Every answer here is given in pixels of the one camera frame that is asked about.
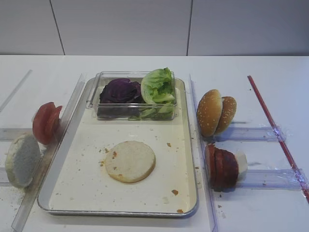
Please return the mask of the clear rail of tray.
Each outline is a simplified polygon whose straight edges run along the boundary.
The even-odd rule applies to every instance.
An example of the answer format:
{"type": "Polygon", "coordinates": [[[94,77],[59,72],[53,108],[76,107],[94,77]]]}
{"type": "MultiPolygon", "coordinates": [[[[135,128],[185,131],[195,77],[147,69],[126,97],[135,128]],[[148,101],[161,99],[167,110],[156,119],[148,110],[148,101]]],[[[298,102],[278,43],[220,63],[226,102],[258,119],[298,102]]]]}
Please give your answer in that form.
{"type": "Polygon", "coordinates": [[[37,198],[38,192],[41,188],[45,175],[54,159],[56,152],[58,151],[61,142],[64,138],[70,119],[73,115],[76,104],[83,91],[85,85],[85,75],[82,73],[77,81],[74,91],[70,100],[62,114],[59,128],[55,134],[55,140],[47,147],[43,157],[41,158],[35,176],[31,184],[25,189],[25,196],[21,202],[21,205],[15,215],[15,218],[11,224],[14,232],[21,232],[26,224],[28,216],[31,212],[33,204],[37,198]]]}
{"type": "Polygon", "coordinates": [[[205,199],[207,204],[207,211],[209,216],[209,222],[210,222],[210,230],[211,232],[218,232],[218,221],[217,221],[217,215],[214,207],[213,202],[213,192],[209,187],[208,182],[208,169],[205,164],[205,143],[203,142],[202,136],[200,134],[200,128],[197,121],[197,98],[195,94],[195,88],[194,88],[194,81],[191,78],[191,75],[189,74],[189,88],[190,88],[190,94],[191,94],[191,106],[193,110],[193,120],[195,124],[195,131],[196,131],[196,140],[197,140],[197,146],[198,146],[198,156],[201,166],[201,176],[202,176],[202,183],[203,183],[203,189],[205,192],[205,199]]]}

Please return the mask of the white cheese slice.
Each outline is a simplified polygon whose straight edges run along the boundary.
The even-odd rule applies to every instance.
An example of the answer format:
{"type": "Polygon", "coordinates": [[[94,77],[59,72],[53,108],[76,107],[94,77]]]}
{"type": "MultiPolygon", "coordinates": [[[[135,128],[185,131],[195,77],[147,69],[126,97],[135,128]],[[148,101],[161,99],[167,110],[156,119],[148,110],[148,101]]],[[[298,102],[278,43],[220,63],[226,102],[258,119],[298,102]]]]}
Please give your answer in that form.
{"type": "Polygon", "coordinates": [[[248,170],[247,157],[243,151],[238,151],[235,157],[239,168],[238,180],[242,180],[245,178],[248,170]]]}

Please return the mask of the front meat patty slice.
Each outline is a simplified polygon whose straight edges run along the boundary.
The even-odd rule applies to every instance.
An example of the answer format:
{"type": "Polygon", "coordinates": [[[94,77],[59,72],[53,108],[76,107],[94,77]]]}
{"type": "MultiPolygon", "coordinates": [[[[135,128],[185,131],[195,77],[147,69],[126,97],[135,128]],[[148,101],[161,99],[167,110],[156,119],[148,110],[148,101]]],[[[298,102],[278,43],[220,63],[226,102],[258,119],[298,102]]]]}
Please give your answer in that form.
{"type": "Polygon", "coordinates": [[[223,163],[221,153],[214,144],[206,146],[205,163],[208,168],[210,186],[215,190],[219,190],[222,181],[220,171],[222,170],[223,163]]]}

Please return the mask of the round bread slice on tray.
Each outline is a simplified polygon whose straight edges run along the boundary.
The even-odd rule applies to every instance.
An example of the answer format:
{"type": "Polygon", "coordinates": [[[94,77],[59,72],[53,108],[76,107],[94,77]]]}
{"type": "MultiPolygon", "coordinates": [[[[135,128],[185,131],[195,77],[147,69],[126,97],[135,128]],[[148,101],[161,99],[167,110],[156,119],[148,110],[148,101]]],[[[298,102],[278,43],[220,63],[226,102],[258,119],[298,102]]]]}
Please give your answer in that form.
{"type": "Polygon", "coordinates": [[[145,179],[153,171],[155,163],[154,151],[138,141],[125,141],[115,145],[105,158],[108,175],[123,183],[145,179]]]}

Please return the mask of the green lettuce leaf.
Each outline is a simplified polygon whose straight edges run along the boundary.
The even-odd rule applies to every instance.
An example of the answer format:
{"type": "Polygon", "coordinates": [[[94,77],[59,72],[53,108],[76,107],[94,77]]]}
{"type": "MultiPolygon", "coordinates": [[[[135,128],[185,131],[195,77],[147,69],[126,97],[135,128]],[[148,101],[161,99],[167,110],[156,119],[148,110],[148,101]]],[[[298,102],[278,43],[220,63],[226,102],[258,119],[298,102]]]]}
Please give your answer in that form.
{"type": "Polygon", "coordinates": [[[174,101],[172,73],[169,68],[156,69],[145,75],[140,84],[141,95],[147,104],[174,101]]]}

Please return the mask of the clear plastic vegetable box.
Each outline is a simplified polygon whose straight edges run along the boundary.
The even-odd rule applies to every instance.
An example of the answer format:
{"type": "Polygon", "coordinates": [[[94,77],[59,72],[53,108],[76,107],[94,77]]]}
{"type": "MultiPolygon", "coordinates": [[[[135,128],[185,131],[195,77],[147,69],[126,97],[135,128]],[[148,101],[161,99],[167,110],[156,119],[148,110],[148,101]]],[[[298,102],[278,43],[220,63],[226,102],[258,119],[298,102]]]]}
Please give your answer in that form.
{"type": "Polygon", "coordinates": [[[98,120],[172,120],[177,105],[174,73],[103,71],[96,75],[87,107],[98,120]]]}

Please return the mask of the bread slice on left rack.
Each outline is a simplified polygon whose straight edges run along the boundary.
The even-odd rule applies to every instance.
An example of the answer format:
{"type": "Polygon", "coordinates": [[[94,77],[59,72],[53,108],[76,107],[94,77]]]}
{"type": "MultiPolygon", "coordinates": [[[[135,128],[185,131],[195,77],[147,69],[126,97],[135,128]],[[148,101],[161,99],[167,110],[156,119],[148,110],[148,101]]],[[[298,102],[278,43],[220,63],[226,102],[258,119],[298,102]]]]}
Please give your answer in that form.
{"type": "Polygon", "coordinates": [[[37,140],[24,133],[11,142],[5,160],[9,182],[16,188],[26,188],[34,177],[41,153],[37,140]]]}

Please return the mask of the red plastic rail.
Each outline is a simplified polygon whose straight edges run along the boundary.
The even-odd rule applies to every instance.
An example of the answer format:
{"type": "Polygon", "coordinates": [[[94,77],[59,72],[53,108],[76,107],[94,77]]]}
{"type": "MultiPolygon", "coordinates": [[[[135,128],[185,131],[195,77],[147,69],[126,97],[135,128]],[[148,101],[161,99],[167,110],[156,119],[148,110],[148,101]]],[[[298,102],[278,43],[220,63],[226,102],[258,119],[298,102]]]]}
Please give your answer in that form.
{"type": "Polygon", "coordinates": [[[299,182],[299,184],[301,186],[302,192],[303,192],[307,202],[309,202],[309,188],[308,188],[308,186],[307,186],[307,184],[305,182],[305,178],[301,174],[300,169],[298,168],[298,166],[297,166],[297,164],[296,164],[296,162],[295,162],[291,152],[289,151],[289,148],[288,148],[288,146],[285,143],[285,140],[284,140],[284,138],[282,136],[282,133],[281,133],[279,127],[276,125],[274,119],[272,118],[271,113],[269,112],[269,110],[268,110],[268,108],[267,108],[267,106],[266,106],[266,104],[265,104],[265,102],[264,102],[264,100],[263,100],[263,98],[262,98],[262,96],[261,96],[261,94],[260,94],[260,92],[259,92],[259,90],[258,90],[258,88],[257,88],[257,86],[256,86],[256,84],[255,84],[255,82],[253,80],[253,78],[250,75],[248,75],[247,78],[248,78],[248,80],[249,80],[249,82],[250,82],[250,84],[252,86],[252,89],[254,90],[254,93],[255,93],[255,95],[256,95],[256,97],[257,97],[257,99],[258,99],[258,101],[259,101],[259,103],[260,103],[260,105],[261,105],[261,107],[262,107],[262,109],[263,109],[267,119],[268,119],[268,122],[271,125],[271,128],[272,128],[274,134],[276,135],[276,137],[277,137],[277,139],[279,141],[279,144],[280,144],[280,146],[281,146],[281,148],[282,148],[282,150],[283,150],[283,152],[284,152],[284,154],[285,154],[285,156],[286,156],[286,158],[287,158],[287,160],[288,160],[292,170],[295,173],[295,176],[296,176],[296,178],[297,178],[297,180],[298,180],[298,182],[299,182]]]}

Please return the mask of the clear rail left of tray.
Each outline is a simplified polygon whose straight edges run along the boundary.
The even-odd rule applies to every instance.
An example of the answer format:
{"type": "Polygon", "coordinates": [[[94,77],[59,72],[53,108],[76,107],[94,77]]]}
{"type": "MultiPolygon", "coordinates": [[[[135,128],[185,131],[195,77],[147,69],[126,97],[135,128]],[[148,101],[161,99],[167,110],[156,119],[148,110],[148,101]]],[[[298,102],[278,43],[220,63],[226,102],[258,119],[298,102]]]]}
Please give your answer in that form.
{"type": "Polygon", "coordinates": [[[47,147],[43,157],[41,158],[35,176],[31,184],[25,189],[25,196],[21,202],[21,205],[15,215],[15,218],[11,224],[14,232],[21,232],[26,224],[28,216],[31,212],[33,204],[37,198],[38,192],[41,188],[45,175],[54,159],[56,152],[58,151],[61,142],[64,138],[70,119],[73,115],[76,104],[83,91],[85,85],[85,75],[82,73],[77,81],[74,91],[70,100],[62,114],[59,128],[55,134],[55,140],[47,147]]]}

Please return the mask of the clear upper right holder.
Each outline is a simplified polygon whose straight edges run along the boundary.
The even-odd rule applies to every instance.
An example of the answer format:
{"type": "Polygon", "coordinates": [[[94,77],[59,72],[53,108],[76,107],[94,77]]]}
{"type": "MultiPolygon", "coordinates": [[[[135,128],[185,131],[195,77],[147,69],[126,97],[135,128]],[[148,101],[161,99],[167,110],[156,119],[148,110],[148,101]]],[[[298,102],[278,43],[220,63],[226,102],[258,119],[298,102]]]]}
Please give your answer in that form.
{"type": "MultiPolygon", "coordinates": [[[[286,140],[286,135],[282,131],[281,133],[284,140],[286,140]]],[[[213,138],[217,142],[228,140],[242,142],[278,142],[271,127],[228,127],[225,131],[215,135],[213,138]]]]}

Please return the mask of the sesame bun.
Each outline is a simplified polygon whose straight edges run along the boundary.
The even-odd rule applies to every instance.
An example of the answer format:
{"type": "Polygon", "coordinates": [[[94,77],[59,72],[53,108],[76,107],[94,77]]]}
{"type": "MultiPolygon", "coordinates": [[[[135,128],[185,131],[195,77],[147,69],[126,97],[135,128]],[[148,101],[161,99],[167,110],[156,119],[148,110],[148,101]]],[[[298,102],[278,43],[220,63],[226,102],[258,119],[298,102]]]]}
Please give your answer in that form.
{"type": "Polygon", "coordinates": [[[237,102],[233,97],[225,96],[222,97],[222,100],[223,100],[223,108],[218,126],[214,133],[215,135],[225,131],[228,128],[237,110],[237,102]]]}
{"type": "Polygon", "coordinates": [[[223,109],[222,97],[217,89],[203,95],[197,107],[197,120],[201,134],[209,137],[214,134],[223,109]]]}

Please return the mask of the rear tomato slice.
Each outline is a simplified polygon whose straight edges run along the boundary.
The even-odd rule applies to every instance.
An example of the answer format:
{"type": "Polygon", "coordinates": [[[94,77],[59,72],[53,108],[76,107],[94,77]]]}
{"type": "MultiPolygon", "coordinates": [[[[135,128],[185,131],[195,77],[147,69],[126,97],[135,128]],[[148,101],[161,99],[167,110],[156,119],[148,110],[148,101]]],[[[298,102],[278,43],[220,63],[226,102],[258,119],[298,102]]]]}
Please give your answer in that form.
{"type": "Polygon", "coordinates": [[[49,129],[49,132],[51,135],[53,135],[53,133],[57,130],[58,128],[58,124],[59,124],[59,114],[62,110],[62,106],[58,106],[52,113],[51,117],[49,118],[50,119],[50,122],[49,122],[49,126],[50,126],[50,129],[49,129]]]}

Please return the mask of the tomato slice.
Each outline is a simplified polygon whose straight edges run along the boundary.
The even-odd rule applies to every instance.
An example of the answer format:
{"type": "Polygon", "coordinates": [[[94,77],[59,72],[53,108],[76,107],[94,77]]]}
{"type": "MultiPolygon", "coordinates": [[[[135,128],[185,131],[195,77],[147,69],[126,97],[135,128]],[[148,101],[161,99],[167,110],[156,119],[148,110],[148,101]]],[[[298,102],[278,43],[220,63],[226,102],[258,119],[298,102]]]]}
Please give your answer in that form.
{"type": "Polygon", "coordinates": [[[50,119],[50,122],[49,122],[49,126],[50,126],[50,129],[49,129],[49,132],[51,135],[53,135],[53,133],[57,130],[58,128],[58,124],[59,124],[59,114],[62,110],[62,106],[58,106],[52,113],[51,117],[49,118],[50,119]]]}
{"type": "Polygon", "coordinates": [[[51,116],[52,112],[56,109],[53,102],[48,102],[43,104],[37,111],[33,123],[32,132],[34,137],[43,145],[47,145],[50,142],[50,138],[45,133],[45,127],[47,126],[47,121],[51,116]]]}

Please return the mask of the clear holder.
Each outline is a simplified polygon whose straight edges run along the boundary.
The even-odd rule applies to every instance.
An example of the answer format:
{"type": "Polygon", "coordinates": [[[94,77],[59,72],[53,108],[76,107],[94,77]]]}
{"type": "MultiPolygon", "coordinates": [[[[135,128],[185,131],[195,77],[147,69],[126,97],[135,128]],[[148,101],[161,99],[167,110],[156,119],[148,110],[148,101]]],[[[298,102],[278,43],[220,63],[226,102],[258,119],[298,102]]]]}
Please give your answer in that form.
{"type": "MultiPolygon", "coordinates": [[[[281,133],[284,140],[286,140],[286,135],[282,131],[281,133]]],[[[228,127],[225,131],[215,135],[213,138],[217,142],[228,140],[242,142],[278,142],[271,127],[228,127]]]]}
{"type": "Polygon", "coordinates": [[[309,182],[301,169],[248,170],[236,184],[246,189],[308,190],[309,182]]]}

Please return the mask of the front tomato slice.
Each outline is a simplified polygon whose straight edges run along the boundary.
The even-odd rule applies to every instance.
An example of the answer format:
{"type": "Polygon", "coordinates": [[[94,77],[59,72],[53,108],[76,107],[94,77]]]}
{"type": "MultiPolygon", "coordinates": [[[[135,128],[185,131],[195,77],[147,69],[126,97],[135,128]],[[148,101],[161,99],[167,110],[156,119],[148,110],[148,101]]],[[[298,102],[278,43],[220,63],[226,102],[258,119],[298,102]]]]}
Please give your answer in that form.
{"type": "Polygon", "coordinates": [[[32,132],[34,137],[43,145],[47,145],[50,142],[50,138],[45,133],[45,127],[47,126],[47,121],[51,116],[52,112],[56,109],[53,102],[48,102],[43,104],[37,111],[33,123],[32,132]]]}

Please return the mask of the rear sesame bun top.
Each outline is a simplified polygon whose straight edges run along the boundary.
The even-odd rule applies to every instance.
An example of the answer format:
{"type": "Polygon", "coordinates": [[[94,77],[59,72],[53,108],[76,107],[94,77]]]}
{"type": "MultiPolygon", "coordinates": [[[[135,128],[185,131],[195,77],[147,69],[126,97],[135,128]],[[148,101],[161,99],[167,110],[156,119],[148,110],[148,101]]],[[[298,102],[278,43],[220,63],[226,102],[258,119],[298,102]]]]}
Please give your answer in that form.
{"type": "Polygon", "coordinates": [[[218,126],[214,133],[215,135],[225,131],[228,128],[237,110],[237,102],[233,97],[225,96],[222,97],[222,100],[223,100],[223,108],[218,126]]]}

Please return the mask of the clear rail right of tray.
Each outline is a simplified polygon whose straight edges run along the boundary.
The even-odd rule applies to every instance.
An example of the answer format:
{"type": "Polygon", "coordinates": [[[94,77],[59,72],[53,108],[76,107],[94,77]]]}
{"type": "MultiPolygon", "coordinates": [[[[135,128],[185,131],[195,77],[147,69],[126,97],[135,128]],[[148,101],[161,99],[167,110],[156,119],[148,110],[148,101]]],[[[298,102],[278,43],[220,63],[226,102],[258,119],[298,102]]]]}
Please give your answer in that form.
{"type": "Polygon", "coordinates": [[[203,183],[203,189],[205,192],[205,199],[207,204],[207,211],[209,216],[209,222],[210,222],[210,230],[211,232],[218,232],[218,221],[217,221],[217,215],[214,207],[213,202],[213,192],[209,187],[208,182],[208,169],[205,164],[205,143],[203,142],[202,136],[200,134],[200,128],[197,121],[197,98],[195,94],[195,88],[194,88],[194,81],[191,78],[191,75],[189,74],[189,88],[190,88],[190,94],[191,94],[191,106],[193,110],[193,120],[195,124],[195,131],[196,131],[196,140],[197,140],[197,146],[198,146],[198,156],[201,166],[201,176],[202,176],[202,183],[203,183]]]}

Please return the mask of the green lettuce in box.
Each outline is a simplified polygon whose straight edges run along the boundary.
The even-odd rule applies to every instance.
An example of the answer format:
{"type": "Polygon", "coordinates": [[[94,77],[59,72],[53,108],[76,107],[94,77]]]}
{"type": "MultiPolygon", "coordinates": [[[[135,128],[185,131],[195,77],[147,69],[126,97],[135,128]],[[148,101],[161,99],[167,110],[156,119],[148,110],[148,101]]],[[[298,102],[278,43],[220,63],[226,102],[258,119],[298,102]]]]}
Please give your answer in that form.
{"type": "Polygon", "coordinates": [[[141,108],[136,115],[130,116],[129,120],[171,120],[174,116],[174,106],[164,104],[162,107],[141,108]]]}

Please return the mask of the purple cabbage leaf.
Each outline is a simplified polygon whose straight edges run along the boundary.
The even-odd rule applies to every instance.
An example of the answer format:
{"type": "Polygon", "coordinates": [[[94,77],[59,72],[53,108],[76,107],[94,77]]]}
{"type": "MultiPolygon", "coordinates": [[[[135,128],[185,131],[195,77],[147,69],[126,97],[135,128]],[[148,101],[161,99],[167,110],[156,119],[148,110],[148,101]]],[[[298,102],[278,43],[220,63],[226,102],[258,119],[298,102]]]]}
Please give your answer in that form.
{"type": "MultiPolygon", "coordinates": [[[[118,78],[110,81],[101,92],[100,103],[130,104],[143,103],[140,83],[132,82],[128,78],[118,78]]],[[[136,115],[136,107],[100,107],[97,112],[99,118],[116,118],[120,116],[136,115]]]]}

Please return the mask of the metal baking tray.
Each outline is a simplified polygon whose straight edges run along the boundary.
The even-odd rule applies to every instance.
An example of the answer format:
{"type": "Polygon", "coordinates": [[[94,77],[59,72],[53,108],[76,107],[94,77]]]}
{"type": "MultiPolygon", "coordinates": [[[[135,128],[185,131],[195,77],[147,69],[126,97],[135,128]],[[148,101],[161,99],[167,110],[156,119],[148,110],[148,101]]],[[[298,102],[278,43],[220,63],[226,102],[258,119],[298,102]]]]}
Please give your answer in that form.
{"type": "Polygon", "coordinates": [[[175,80],[176,116],[167,121],[97,120],[86,107],[97,86],[89,80],[55,153],[39,196],[54,215],[184,217],[197,206],[197,188],[184,82],[175,80]],[[105,156],[124,141],[143,142],[156,165],[148,177],[127,184],[106,172],[105,156]]]}

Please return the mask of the front sesame bun top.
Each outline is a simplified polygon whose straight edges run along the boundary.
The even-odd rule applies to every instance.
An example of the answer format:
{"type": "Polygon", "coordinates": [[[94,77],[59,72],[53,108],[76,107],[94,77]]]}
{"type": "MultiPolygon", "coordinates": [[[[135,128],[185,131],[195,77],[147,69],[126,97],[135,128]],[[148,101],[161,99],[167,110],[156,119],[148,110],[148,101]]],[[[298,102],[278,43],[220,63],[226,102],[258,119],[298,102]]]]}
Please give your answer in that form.
{"type": "Polygon", "coordinates": [[[197,120],[201,134],[209,137],[214,134],[223,109],[222,97],[217,89],[203,95],[197,107],[197,120]]]}

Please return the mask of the clear lower right holder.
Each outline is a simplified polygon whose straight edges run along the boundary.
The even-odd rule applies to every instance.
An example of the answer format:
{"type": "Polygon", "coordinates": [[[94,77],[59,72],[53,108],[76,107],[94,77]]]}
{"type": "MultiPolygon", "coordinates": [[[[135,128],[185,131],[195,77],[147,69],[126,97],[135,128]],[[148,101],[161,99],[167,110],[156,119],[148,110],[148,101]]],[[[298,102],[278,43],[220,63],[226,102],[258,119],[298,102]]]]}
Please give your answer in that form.
{"type": "Polygon", "coordinates": [[[246,189],[308,190],[309,182],[301,169],[248,170],[236,184],[246,189]]]}

